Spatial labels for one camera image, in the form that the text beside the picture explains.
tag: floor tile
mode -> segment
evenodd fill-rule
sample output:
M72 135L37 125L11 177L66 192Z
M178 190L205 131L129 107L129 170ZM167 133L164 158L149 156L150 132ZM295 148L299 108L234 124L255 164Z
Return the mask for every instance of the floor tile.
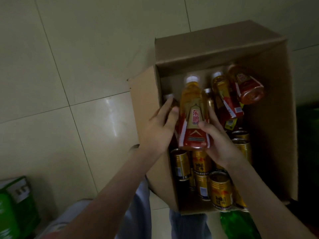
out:
M297 105L319 101L319 45L291 53Z
M153 192L150 193L150 206L151 210L168 208L168 205Z
M189 32L184 0L37 0L71 105L129 91L154 39Z
M219 212L209 212L207 214L207 225L212 234L212 238L227 239L227 236L221 227L220 223L220 213Z
M319 0L185 0L192 31L251 19L290 40L319 44Z
M130 92L71 106L100 191L128 158L138 136Z
M169 221L169 208L152 210L152 239L168 239L172 226Z
M42 217L97 191L69 107L0 124L0 179L26 175Z
M0 19L0 123L67 106L34 0L0 0Z

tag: cardboard box flap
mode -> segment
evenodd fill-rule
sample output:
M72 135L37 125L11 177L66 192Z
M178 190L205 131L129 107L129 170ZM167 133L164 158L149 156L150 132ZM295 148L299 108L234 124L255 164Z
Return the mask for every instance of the cardboard box flap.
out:
M285 37L251 21L243 21L155 40L156 64L206 56L243 46L278 43Z
M160 108L162 101L159 77L156 66L148 68L137 77L129 79L136 129L141 140L145 125L153 114ZM168 206L178 211L177 193L172 180L172 170L168 152L147 173L149 185Z

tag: cardboard box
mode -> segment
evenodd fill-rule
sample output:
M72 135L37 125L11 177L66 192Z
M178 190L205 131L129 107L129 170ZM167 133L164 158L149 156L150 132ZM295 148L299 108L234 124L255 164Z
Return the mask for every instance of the cardboard box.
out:
M245 106L253 149L254 167L282 200L297 200L298 166L293 82L287 39L269 29L243 21L155 40L156 65L129 79L138 136L162 105L162 94L180 98L186 74L201 76L210 87L210 74L237 61L261 75L266 96ZM147 173L154 192L182 214L214 210L196 193L177 191L169 153Z

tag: person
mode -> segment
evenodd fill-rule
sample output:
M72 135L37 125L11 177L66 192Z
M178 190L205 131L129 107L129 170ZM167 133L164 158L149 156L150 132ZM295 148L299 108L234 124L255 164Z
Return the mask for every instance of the person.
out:
M170 110L169 99L150 118L145 126L140 146L97 197L57 236L64 238L151 238L149 189L145 175L167 151L178 120L178 107ZM234 184L247 204L262 238L315 238L261 180L241 151L231 142L216 114L209 110L211 124L200 122L199 127L214 140L207 154L229 172ZM184 233L186 226L178 226L184 217L171 216L174 238L195 238ZM207 230L201 219L193 220L197 230ZM209 238L209 233L202 233Z

